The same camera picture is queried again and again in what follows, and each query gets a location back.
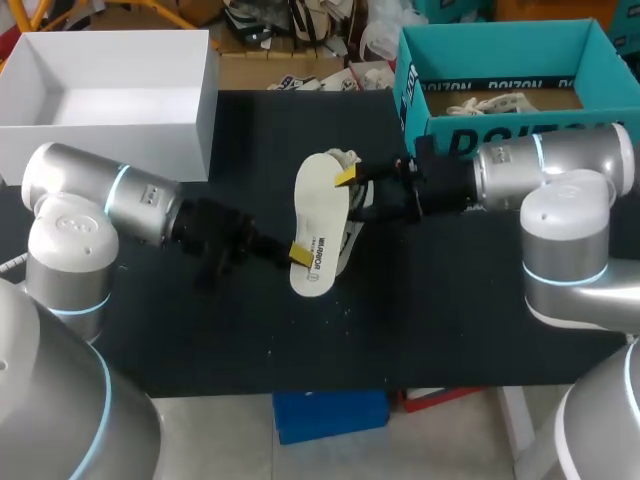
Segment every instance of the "white cable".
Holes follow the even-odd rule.
[[[24,262],[27,261],[28,256],[29,256],[28,253],[23,253],[22,255],[16,258],[12,258],[8,262],[3,263],[2,265],[0,265],[0,273],[8,272],[12,268],[22,265]]]

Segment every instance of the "printed logo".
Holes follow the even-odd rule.
[[[611,123],[619,123],[624,125],[624,122],[617,121]],[[511,130],[508,127],[496,127],[489,130],[483,136],[481,136],[475,130],[470,128],[461,128],[454,130],[451,135],[451,143],[449,144],[449,154],[451,155],[469,155],[475,151],[475,149],[483,144],[494,142],[498,140],[509,140],[515,137],[526,137],[527,135],[533,135],[536,133],[554,132],[562,129],[574,129],[584,130],[588,127],[603,128],[608,123],[596,123],[595,125],[585,125],[582,123],[572,123],[571,125],[560,126],[558,124],[549,125],[522,125],[519,130]]]
[[[409,103],[413,105],[413,92],[416,89],[416,83],[418,82],[418,71],[416,67],[411,63],[409,65],[409,74],[407,75],[407,94],[409,95]]]
[[[640,15],[640,5],[631,5],[627,10],[627,18],[633,18]]]
[[[402,99],[400,100],[400,128],[403,132],[407,125],[407,109],[407,99],[402,95]]]
[[[457,90],[506,90],[509,88],[569,88],[574,77],[517,77],[517,78],[460,78],[454,80],[426,80],[421,82],[427,92]]]
[[[313,266],[309,273],[307,273],[307,280],[310,282],[317,282],[320,279],[320,275],[314,270],[320,270],[322,268],[322,254],[325,248],[325,237],[313,237],[311,242],[311,253],[313,254]]]

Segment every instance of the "white cardboard box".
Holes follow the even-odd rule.
[[[209,32],[22,35],[0,74],[0,174],[60,142],[181,182],[209,176],[218,94]]]

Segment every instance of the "white floor tile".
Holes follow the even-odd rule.
[[[154,400],[163,418],[162,480],[270,480],[271,395]]]

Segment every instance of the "teal box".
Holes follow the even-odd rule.
[[[619,0],[609,38],[622,56],[640,52],[640,0]]]
[[[452,23],[473,10],[489,8],[491,0],[416,0],[415,6],[429,23]]]
[[[523,88],[573,88],[584,108],[433,117],[425,100],[433,90]],[[412,154],[425,134],[439,153],[471,155],[485,142],[612,122],[640,141],[640,85],[594,20],[406,27],[393,96]]]

